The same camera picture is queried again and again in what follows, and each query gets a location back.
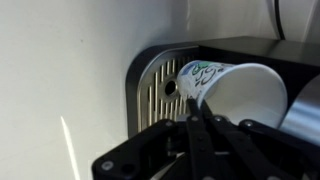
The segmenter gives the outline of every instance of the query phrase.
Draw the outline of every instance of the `paper cup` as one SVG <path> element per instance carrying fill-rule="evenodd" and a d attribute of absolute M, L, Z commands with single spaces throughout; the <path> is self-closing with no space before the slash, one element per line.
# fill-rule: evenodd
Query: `paper cup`
<path fill-rule="evenodd" d="M 177 77 L 184 100 L 205 100 L 214 114 L 224 115 L 238 125 L 253 119 L 278 128 L 287 110 L 287 91 L 271 68 L 255 63 L 241 65 L 193 61 Z"/>

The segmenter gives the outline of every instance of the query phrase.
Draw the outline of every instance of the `metal grate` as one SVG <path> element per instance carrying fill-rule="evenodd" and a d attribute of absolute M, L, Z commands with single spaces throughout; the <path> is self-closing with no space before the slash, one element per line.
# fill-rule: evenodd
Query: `metal grate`
<path fill-rule="evenodd" d="M 194 60 L 194 56 L 159 60 L 161 63 L 155 64 L 157 67 L 149 67 L 153 71 L 145 74 L 146 79 L 141 80 L 139 87 L 139 131 L 161 119 L 176 120 L 178 115 L 186 113 L 186 104 L 178 92 L 176 77 L 185 64 Z M 166 88 L 170 88 L 172 92 L 166 92 Z"/>

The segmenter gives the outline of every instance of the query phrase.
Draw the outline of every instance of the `white wall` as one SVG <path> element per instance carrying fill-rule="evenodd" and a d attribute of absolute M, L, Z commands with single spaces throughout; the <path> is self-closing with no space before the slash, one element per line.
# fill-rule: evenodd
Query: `white wall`
<path fill-rule="evenodd" d="M 288 39 L 303 40 L 304 2 L 284 2 Z M 0 1 L 0 179 L 90 179 L 92 161 L 126 139 L 124 82 L 138 52 L 275 38 L 268 11 L 262 0 Z"/>

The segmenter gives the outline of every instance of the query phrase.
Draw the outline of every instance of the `green logo on cup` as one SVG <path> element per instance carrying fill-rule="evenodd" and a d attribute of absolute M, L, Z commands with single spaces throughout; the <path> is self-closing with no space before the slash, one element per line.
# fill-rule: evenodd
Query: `green logo on cup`
<path fill-rule="evenodd" d="M 193 70 L 192 70 L 192 75 L 198 74 L 198 72 L 200 72 L 201 69 L 204 69 L 204 68 L 208 67 L 209 64 L 211 64 L 211 62 L 200 62 L 199 64 L 197 64 L 197 65 L 193 68 Z"/>

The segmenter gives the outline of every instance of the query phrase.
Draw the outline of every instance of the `silver drip tray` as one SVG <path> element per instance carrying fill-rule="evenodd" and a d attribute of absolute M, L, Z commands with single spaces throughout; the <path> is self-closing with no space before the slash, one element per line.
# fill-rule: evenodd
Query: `silver drip tray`
<path fill-rule="evenodd" d="M 133 61 L 126 79 L 129 137 L 161 119 L 186 113 L 178 92 L 179 70 L 198 56 L 190 43 L 151 47 Z"/>

